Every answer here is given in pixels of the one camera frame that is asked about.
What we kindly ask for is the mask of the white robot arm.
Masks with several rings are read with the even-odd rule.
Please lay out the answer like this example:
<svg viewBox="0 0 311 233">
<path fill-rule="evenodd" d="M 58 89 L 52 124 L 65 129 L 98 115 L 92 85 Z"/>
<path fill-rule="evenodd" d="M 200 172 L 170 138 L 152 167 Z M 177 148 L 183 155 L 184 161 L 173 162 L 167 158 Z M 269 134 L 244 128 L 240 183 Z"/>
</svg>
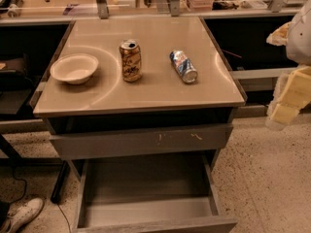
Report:
<svg viewBox="0 0 311 233">
<path fill-rule="evenodd" d="M 311 0 L 290 22 L 271 33 L 266 42 L 285 46 L 287 58 L 297 63 L 293 71 L 278 78 L 267 109 L 266 126 L 282 130 L 311 102 Z"/>
</svg>

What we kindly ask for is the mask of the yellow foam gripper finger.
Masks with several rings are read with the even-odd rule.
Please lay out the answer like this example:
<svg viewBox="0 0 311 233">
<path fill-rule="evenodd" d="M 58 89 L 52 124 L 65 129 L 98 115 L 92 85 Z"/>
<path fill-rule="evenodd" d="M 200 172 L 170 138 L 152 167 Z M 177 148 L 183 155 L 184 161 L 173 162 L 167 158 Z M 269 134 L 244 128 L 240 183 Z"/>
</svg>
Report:
<svg viewBox="0 0 311 233">
<path fill-rule="evenodd" d="M 278 78 L 267 109 L 266 126 L 283 130 L 311 102 L 311 67 L 298 65 Z"/>
</svg>

